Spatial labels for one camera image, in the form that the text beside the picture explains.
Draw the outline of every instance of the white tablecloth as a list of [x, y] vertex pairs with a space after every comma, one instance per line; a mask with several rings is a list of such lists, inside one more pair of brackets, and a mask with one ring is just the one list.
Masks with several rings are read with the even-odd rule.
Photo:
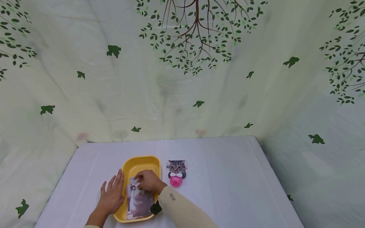
[[[302, 228], [254, 137], [87, 143], [78, 148], [35, 228], [82, 228], [95, 208], [100, 187], [134, 156], [155, 155], [168, 181], [167, 160], [186, 160], [179, 192], [221, 228]], [[175, 227], [163, 213], [132, 224], [109, 216], [104, 228]]]

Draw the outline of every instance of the yellow plastic tray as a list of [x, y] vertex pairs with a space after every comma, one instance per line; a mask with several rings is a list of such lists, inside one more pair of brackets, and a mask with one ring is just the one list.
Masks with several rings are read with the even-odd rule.
[[[161, 163], [160, 160], [155, 156], [134, 157], [126, 161], [123, 165], [124, 187], [122, 195], [125, 197], [125, 200], [122, 206], [114, 213], [114, 218], [120, 223], [134, 223], [134, 222], [144, 221], [154, 216], [152, 214], [147, 218], [127, 220], [128, 202], [127, 202], [126, 186], [129, 185], [130, 178], [136, 176], [139, 171], [145, 169], [153, 170], [154, 173], [161, 179]], [[157, 199], [158, 199], [158, 194], [154, 194], [153, 200], [155, 203]]]

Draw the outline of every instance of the right hand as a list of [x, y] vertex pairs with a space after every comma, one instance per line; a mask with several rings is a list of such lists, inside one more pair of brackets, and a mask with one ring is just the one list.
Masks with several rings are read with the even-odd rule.
[[152, 170], [146, 169], [140, 171], [139, 173], [137, 173], [134, 179], [138, 179], [138, 182], [141, 182], [138, 185], [139, 189], [156, 192], [158, 194], [160, 194], [162, 190], [167, 186], [167, 184], [160, 180]]

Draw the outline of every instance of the tree branch print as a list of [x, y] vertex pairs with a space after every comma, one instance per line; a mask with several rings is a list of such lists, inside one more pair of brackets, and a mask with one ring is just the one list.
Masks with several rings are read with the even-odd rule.
[[[137, 0], [137, 14], [147, 17], [150, 14], [145, 2], [150, 0]], [[261, 6], [267, 3], [261, 1], [255, 5], [254, 0], [250, 0], [249, 4], [246, 1], [241, 4], [237, 0], [184, 0], [183, 5], [178, 5], [176, 0], [161, 0], [165, 6], [163, 14], [154, 10], [150, 16], [160, 31], [154, 32], [152, 24], [147, 23], [139, 36], [150, 38], [153, 50], [161, 50], [159, 62], [182, 69], [184, 74], [191, 72], [197, 75], [205, 63], [212, 69], [221, 59], [223, 62], [231, 61], [228, 42], [233, 41], [235, 46], [241, 42], [239, 35], [242, 30], [251, 33], [256, 29], [255, 20], [263, 14]]]
[[[20, 9], [20, 0], [15, 0], [15, 4], [10, 1], [2, 1], [0, 0], [0, 27], [4, 30], [4, 39], [0, 40], [0, 44], [5, 45], [1, 47], [0, 50], [0, 58], [10, 58], [12, 59], [12, 63], [14, 66], [18, 65], [19, 68], [23, 66], [29, 66], [27, 62], [25, 62], [24, 57], [19, 55], [16, 51], [20, 50], [25, 52], [29, 58], [36, 57], [37, 53], [32, 50], [31, 47], [22, 46], [16, 41], [12, 36], [14, 35], [10, 28], [13, 29], [16, 33], [21, 33], [23, 37], [27, 37], [27, 33], [30, 31], [27, 30], [26, 27], [20, 27], [18, 23], [20, 20], [25, 20], [28, 23], [32, 23], [30, 21], [30, 17], [27, 12], [21, 12]], [[0, 81], [4, 78], [4, 71], [7, 69], [0, 70]]]
[[340, 21], [334, 30], [340, 31], [341, 36], [326, 42], [320, 50], [326, 50], [325, 59], [333, 61], [326, 67], [331, 75], [330, 84], [334, 87], [330, 94], [336, 94], [341, 105], [354, 104], [354, 92], [358, 93], [358, 97], [365, 95], [365, 28], [355, 26], [362, 24], [359, 20], [365, 14], [364, 1], [351, 1], [348, 9], [338, 8], [330, 17], [337, 14], [340, 14]]

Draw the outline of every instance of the sleeve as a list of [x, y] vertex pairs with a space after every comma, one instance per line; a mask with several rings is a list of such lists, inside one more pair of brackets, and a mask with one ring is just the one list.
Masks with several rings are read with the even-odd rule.
[[158, 201], [177, 228], [218, 228], [203, 210], [172, 187], [165, 187]]

